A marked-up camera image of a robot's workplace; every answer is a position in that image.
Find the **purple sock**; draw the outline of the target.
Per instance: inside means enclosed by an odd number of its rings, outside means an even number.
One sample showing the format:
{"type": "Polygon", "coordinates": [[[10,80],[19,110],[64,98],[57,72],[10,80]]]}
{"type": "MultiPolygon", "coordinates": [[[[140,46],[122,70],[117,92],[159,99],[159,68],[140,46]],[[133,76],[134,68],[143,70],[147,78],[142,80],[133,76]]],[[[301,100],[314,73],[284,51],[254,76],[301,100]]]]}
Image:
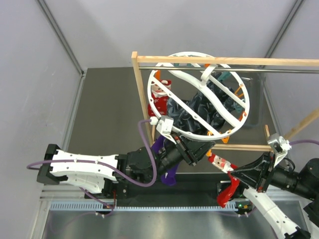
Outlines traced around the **purple sock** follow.
{"type": "MultiPolygon", "coordinates": [[[[164,147],[164,137],[163,136],[159,136],[154,144],[152,145],[151,149],[156,153],[158,154],[160,149],[162,149],[164,147]]],[[[167,186],[174,186],[176,184],[176,172],[178,170],[178,166],[179,166],[179,163],[176,164],[174,167],[168,169],[166,171],[165,174],[163,174],[160,179],[161,179],[161,182],[167,186]]]]}

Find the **white round clip hanger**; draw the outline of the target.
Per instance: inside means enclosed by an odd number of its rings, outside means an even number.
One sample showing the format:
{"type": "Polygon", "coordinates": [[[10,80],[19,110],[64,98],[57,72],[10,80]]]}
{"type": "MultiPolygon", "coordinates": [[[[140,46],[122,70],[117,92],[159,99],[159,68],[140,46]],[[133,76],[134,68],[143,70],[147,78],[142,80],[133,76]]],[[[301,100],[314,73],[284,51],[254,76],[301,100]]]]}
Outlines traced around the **white round clip hanger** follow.
{"type": "Polygon", "coordinates": [[[222,72],[233,76],[241,95],[213,76],[217,64],[210,63],[202,67],[200,79],[179,70],[172,63],[161,62],[156,66],[167,67],[172,75],[198,90],[190,101],[183,101],[155,77],[156,70],[151,71],[148,80],[149,104],[155,116],[161,119],[163,115],[155,107],[152,87],[159,87],[169,98],[167,114],[173,121],[169,132],[174,131],[193,140],[214,141],[234,134],[246,122],[250,110],[249,94],[241,77],[229,65],[221,64],[222,72]]]}

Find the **red santa sock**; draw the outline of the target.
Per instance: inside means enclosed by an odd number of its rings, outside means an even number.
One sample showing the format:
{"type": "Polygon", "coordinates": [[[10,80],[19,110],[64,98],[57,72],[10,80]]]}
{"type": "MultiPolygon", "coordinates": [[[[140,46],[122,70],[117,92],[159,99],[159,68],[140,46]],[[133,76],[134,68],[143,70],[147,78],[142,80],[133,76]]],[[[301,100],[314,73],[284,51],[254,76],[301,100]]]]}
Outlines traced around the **red santa sock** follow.
{"type": "MultiPolygon", "coordinates": [[[[160,80],[160,82],[163,85],[165,85],[169,90],[171,90],[171,80],[160,80]]],[[[154,105],[155,105],[157,111],[161,115],[166,115],[167,101],[169,99],[169,97],[167,96],[167,93],[165,93],[157,84],[152,84],[151,92],[152,92],[153,102],[154,102],[154,105]]],[[[150,117],[155,116],[150,104],[148,104],[148,115],[150,117]]]]}

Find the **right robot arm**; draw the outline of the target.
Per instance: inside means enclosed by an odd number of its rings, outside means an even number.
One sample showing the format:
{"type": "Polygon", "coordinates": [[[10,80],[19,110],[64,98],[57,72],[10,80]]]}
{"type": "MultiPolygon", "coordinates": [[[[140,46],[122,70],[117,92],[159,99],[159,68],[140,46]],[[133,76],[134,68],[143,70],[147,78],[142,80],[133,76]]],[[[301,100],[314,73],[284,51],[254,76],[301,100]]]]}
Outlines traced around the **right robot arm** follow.
{"type": "Polygon", "coordinates": [[[253,203],[267,220],[279,239],[310,239],[311,233],[303,229],[274,202],[275,199],[306,199],[304,207],[308,220],[319,224],[319,160],[309,160],[300,172],[275,165],[275,157],[264,153],[256,161],[230,171],[238,179],[232,186],[238,197],[253,203]]]}

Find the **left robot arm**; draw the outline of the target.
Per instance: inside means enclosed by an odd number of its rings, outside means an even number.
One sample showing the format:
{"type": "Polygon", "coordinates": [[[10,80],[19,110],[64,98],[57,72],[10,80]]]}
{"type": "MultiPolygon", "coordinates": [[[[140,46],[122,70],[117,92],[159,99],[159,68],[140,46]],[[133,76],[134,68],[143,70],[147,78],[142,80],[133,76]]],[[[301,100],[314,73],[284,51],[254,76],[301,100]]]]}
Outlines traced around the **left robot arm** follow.
{"type": "Polygon", "coordinates": [[[184,161],[195,166],[214,145],[213,141],[185,137],[177,137],[176,143],[172,143],[160,136],[151,148],[144,146],[126,154],[91,156],[69,153],[50,144],[36,180],[46,185],[77,186],[104,198],[112,194],[113,185],[120,183],[150,187],[160,180],[173,186],[179,164],[184,161]]]}

